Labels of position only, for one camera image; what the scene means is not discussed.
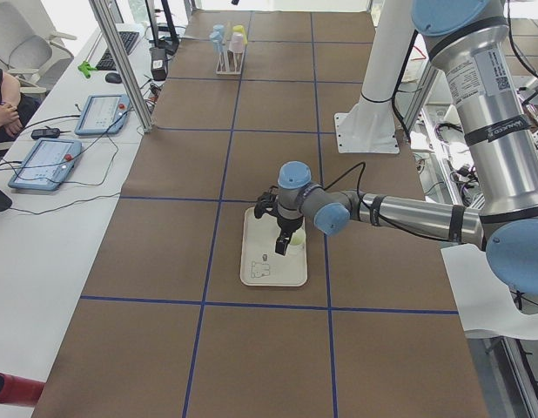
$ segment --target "black cable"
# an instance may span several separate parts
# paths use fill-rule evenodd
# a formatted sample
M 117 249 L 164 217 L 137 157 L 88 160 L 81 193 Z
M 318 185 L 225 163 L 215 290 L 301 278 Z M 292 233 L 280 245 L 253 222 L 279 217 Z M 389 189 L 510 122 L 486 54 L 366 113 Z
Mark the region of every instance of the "black cable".
M 456 131 L 462 133 L 462 127 L 460 125 L 455 125 L 450 122 L 441 122 L 435 126 L 436 131 L 440 131 L 441 128 L 455 129 Z
M 112 140 L 112 138 L 111 138 L 111 136 L 109 134 L 106 134 L 106 137 L 109 139 L 109 141 L 111 141 L 111 144 L 114 145 L 116 150 L 112 154 L 111 161 L 109 161 L 109 164 L 107 165 L 106 170 L 104 171 L 104 176 L 103 176 L 103 179 L 101 181 L 99 181 L 98 183 L 82 183 L 81 181 L 58 181 L 57 182 L 57 181 L 52 180 L 52 182 L 53 183 L 58 183 L 58 184 L 60 184 L 60 183 L 68 183 L 68 184 L 71 184 L 71 185 L 87 185 L 87 186 L 102 185 L 104 183 L 104 181 L 106 180 L 106 176 L 108 175 L 109 171 L 111 170 L 112 163 L 114 163 L 114 158 L 117 156 L 118 151 L 120 150 L 118 145 L 116 145 L 116 143 Z
M 117 193 L 114 193 L 114 194 L 109 194 L 109 195 L 101 195 L 101 196 L 95 196 L 94 198 L 90 198 L 90 199 L 80 199 L 80 200 L 74 200 L 73 202 L 67 204 L 67 205 L 63 205 L 63 206 L 59 206 L 59 207 L 55 207 L 54 209 L 47 209 L 46 211 L 41 211 L 41 212 L 32 212 L 32 211 L 28 211 L 26 209 L 18 209 L 16 207 L 11 207 L 10 210 L 11 211 L 16 211 L 16 212 L 23 212 L 23 213 L 28 213 L 30 215 L 42 215 L 44 213 L 49 213 L 49 212 L 55 212 L 55 211 L 58 211 L 60 209 L 64 209 L 66 207 L 69 207 L 69 206 L 73 206 L 77 203 L 85 203 L 85 202 L 91 202 L 92 200 L 96 200 L 96 199 L 102 199 L 102 198 L 113 198 L 115 196 L 118 196 L 120 194 L 120 192 L 117 192 Z
M 521 63 L 521 65 L 524 67 L 526 71 L 528 71 L 530 74 L 532 74 L 534 77 L 538 79 L 538 71 L 535 70 L 532 66 L 524 62 L 521 55 L 517 51 L 516 46 L 514 45 L 513 27 L 511 24 L 511 0 L 507 0 L 507 21 L 508 21 L 508 26 L 509 26 L 509 43 L 511 44 L 511 49 L 513 50 L 514 56 L 519 61 L 519 63 Z M 522 106 L 528 105 L 528 103 L 530 103 L 530 101 L 536 96 L 538 96 L 538 87 L 535 89 L 534 93 L 532 93 L 528 98 L 526 98 L 522 102 Z
M 0 163 L 0 165 L 9 165 L 11 167 L 12 164 L 22 164 L 22 161 L 4 161 L 3 163 Z
M 365 162 L 362 161 L 362 162 L 359 162 L 358 164 L 356 165 L 353 165 L 352 167 L 350 167 L 348 170 L 346 170 L 345 172 L 343 172 L 338 178 L 336 178 L 334 181 L 331 182 L 330 185 L 326 186 L 323 188 L 323 190 L 328 190 L 330 189 L 331 187 L 333 187 L 334 185 L 336 185 L 337 183 L 339 183 L 344 177 L 346 177 L 352 170 L 355 170 L 356 168 L 360 167 L 361 165 L 364 165 Z
M 391 96 L 390 98 L 386 98 L 385 100 L 373 100 L 372 98 L 367 98 L 366 95 L 364 95 L 364 92 L 361 91 L 360 92 L 361 96 L 367 100 L 368 102 L 370 103 L 376 103 L 376 104 L 380 104 L 380 103 L 387 103 L 388 101 L 392 100 L 393 99 L 393 96 Z
M 515 295 L 515 296 L 518 296 L 520 299 L 525 300 L 526 302 L 529 302 L 529 303 L 531 303 L 531 304 L 533 304 L 533 305 L 536 305 L 536 306 L 538 307 L 538 303 L 537 303 L 537 302 L 534 302 L 533 300 L 530 300 L 530 299 L 528 299 L 528 298 L 525 298 L 525 297 L 523 296 L 524 293 L 522 293 L 522 292 L 513 292 L 513 291 L 511 291 L 511 293 L 512 293 L 513 295 Z
M 380 104 L 380 103 L 386 103 L 388 101 L 391 102 L 391 106 L 393 107 L 394 116 L 399 120 L 400 126 L 402 126 L 402 130 L 405 132 L 405 135 L 407 136 L 407 139 L 408 139 L 409 143 L 412 142 L 412 139 L 410 137 L 410 131 L 408 130 L 407 125 L 405 124 L 404 117 L 400 114 L 399 109 L 397 108 L 397 104 L 395 103 L 395 99 L 397 97 L 397 93 L 399 93 L 399 92 L 401 92 L 401 93 L 412 93 L 412 91 L 400 91 L 399 87 L 400 87 L 400 83 L 402 83 L 402 77 L 405 74 L 405 69 L 407 68 L 408 61 L 410 60 L 410 54 L 412 53 L 412 48 L 414 47 L 414 43 L 416 41 L 417 36 L 418 36 L 418 32 L 415 30 L 413 32 L 412 38 L 410 40 L 410 45 L 408 46 L 408 51 L 407 51 L 407 54 L 405 55 L 405 59 L 404 59 L 404 61 L 402 63 L 402 67 L 400 68 L 399 76 L 397 77 L 397 83 L 395 84 L 394 89 L 393 89 L 393 95 L 390 98 L 385 99 L 385 100 L 373 100 L 371 98 L 367 98 L 364 95 L 363 91 L 360 92 L 361 96 L 365 100 L 370 102 L 370 103 Z
M 367 205 L 367 203 L 364 201 L 364 196 L 360 193 L 360 183 L 362 181 L 362 176 L 364 175 L 364 171 L 366 170 L 366 162 L 363 162 L 363 163 L 360 163 L 362 165 L 362 168 L 360 170 L 360 174 L 358 176 L 358 181 L 356 183 L 356 194 L 358 195 L 358 220 L 361 220 L 360 219 L 360 205 L 364 205 L 368 211 L 372 211 L 372 208 L 370 206 Z M 423 238 L 423 239 L 430 239 L 432 241 L 440 241 L 440 242 L 451 242 L 449 241 L 448 239 L 443 239 L 443 238 L 435 238 L 435 237 L 430 237 L 428 235 L 423 235 L 421 233 L 415 233 L 413 231 L 410 231 L 409 229 L 406 229 L 404 226 L 400 226 L 394 222 L 392 222 L 392 220 L 390 220 L 389 218 L 387 218 L 386 216 L 382 215 L 381 213 L 377 213 L 377 216 L 378 218 L 380 219 L 383 219 L 385 220 L 389 225 L 391 226 L 394 226 L 395 228 L 397 229 L 400 229 L 401 231 L 405 232 L 405 233 L 410 233 L 411 235 L 414 235 L 415 237 L 419 237 L 419 238 Z
M 441 185 L 441 184 L 445 184 L 445 182 L 443 180 L 440 180 L 440 181 L 437 181 L 437 182 L 433 183 L 432 186 L 429 189 L 427 189 L 426 192 L 424 192 L 424 196 L 427 196 L 434 189 L 434 187 L 436 187 L 437 185 Z
M 40 124 L 43 124 L 45 122 L 50 122 L 51 120 L 58 120 L 58 119 L 64 119 L 64 118 L 79 118 L 79 116 L 80 115 L 63 115 L 63 116 L 56 116 L 54 118 L 48 118 L 48 119 L 44 119 L 44 120 L 39 120 L 38 122 L 34 122 L 34 123 L 30 124 L 30 125 L 25 126 L 19 133 L 22 133 L 27 128 L 31 128 L 32 126 L 40 125 Z
M 412 48 L 414 47 L 414 43 L 416 42 L 416 38 L 418 36 L 418 31 L 414 31 L 412 34 L 412 38 L 410 39 L 410 45 L 408 47 L 407 54 L 405 55 L 405 60 L 402 63 L 402 68 L 400 69 L 399 76 L 397 77 L 397 84 L 394 86 L 393 96 L 391 97 L 391 105 L 393 107 L 393 113 L 394 116 L 397 117 L 397 119 L 400 122 L 400 126 L 402 126 L 402 130 L 405 132 L 405 135 L 407 136 L 408 143 L 412 143 L 412 138 L 410 137 L 410 131 L 408 130 L 407 124 L 405 124 L 404 117 L 400 114 L 399 109 L 397 108 L 396 104 L 396 98 L 397 98 L 397 92 L 400 87 L 400 83 L 402 83 L 402 76 L 404 76 L 405 69 L 408 65 L 408 60 L 410 59 L 410 54 L 412 53 Z

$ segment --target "metal pole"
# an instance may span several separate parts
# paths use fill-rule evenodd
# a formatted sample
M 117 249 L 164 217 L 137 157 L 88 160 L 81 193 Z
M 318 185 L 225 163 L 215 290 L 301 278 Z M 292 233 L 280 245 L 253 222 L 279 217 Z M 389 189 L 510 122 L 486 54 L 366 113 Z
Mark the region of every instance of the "metal pole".
M 151 114 L 141 96 L 138 81 L 131 69 L 130 60 L 126 55 L 120 35 L 118 35 L 118 30 L 116 29 L 112 14 L 109 11 L 107 0 L 89 0 L 89 3 L 93 9 L 98 25 L 101 28 L 104 40 L 114 58 L 116 68 L 120 73 L 122 83 L 124 83 L 126 92 L 130 97 L 131 104 L 138 114 L 139 122 L 143 126 L 144 132 L 150 132 L 152 129 Z
M 420 82 L 418 83 L 418 87 L 415 90 L 416 92 L 412 96 L 412 101 L 408 106 L 407 115 L 405 116 L 405 122 L 409 131 L 414 128 L 418 115 L 420 114 L 422 107 L 426 104 L 427 99 L 429 98 L 429 93 L 432 90 L 438 75 L 439 70 L 433 67 L 428 61 L 424 68 L 424 72 L 422 73 Z

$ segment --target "black strap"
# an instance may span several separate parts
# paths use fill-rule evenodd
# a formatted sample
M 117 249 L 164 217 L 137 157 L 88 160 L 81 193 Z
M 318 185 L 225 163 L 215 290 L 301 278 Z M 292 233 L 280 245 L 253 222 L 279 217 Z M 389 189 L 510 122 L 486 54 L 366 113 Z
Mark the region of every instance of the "black strap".
M 535 218 L 538 216 L 538 206 L 528 207 L 514 212 L 498 213 L 495 215 L 480 215 L 482 224 L 501 224 L 512 220 Z
M 514 118 L 505 119 L 501 122 L 469 132 L 464 136 L 464 139 L 468 146 L 472 146 L 479 144 L 482 141 L 495 141 L 512 132 L 526 131 L 530 126 L 532 126 L 532 124 L 530 123 L 528 116 L 518 115 Z
M 453 205 L 451 223 L 449 224 L 449 241 L 451 242 L 462 242 L 462 221 L 466 209 L 463 205 Z
M 434 60 L 435 56 L 447 48 L 450 44 L 453 44 L 455 41 L 458 41 L 462 37 L 469 35 L 471 33 L 477 32 L 485 28 L 490 28 L 492 26 L 504 25 L 508 26 L 507 19 L 503 16 L 493 16 L 486 17 L 485 19 L 473 22 L 460 28 L 459 30 L 447 35 L 437 43 L 431 51 L 428 52 L 430 62 Z
M 370 205 L 370 222 L 373 226 L 381 226 L 380 225 L 380 209 L 381 209 L 381 202 L 383 202 L 383 199 L 387 196 L 385 194 L 378 194 L 373 198 L 372 204 Z

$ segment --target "keyboard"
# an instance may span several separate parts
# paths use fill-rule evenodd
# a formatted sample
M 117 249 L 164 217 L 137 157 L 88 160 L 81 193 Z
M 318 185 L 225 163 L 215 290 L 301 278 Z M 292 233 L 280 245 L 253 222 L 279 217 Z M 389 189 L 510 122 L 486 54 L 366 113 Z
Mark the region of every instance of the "keyboard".
M 130 31 L 120 31 L 120 37 L 122 38 L 122 43 L 126 49 L 126 54 L 130 55 L 131 50 L 134 45 L 139 40 L 139 32 L 130 32 Z M 114 71 L 116 70 L 116 65 L 114 64 L 114 59 L 112 58 L 111 52 L 106 49 L 101 59 L 99 59 L 97 65 L 95 65 L 100 71 Z

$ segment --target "label on robot arm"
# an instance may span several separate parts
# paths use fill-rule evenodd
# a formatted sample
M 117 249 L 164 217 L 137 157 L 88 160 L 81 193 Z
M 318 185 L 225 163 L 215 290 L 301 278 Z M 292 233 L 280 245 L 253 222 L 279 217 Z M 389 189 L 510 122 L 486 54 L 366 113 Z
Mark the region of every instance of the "label on robot arm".
M 454 105 L 459 107 L 486 90 L 482 83 L 478 65 L 473 57 L 468 58 L 446 74 Z
M 497 47 L 476 54 L 474 60 L 478 65 L 478 71 L 488 96 L 496 96 L 513 90 L 507 65 Z

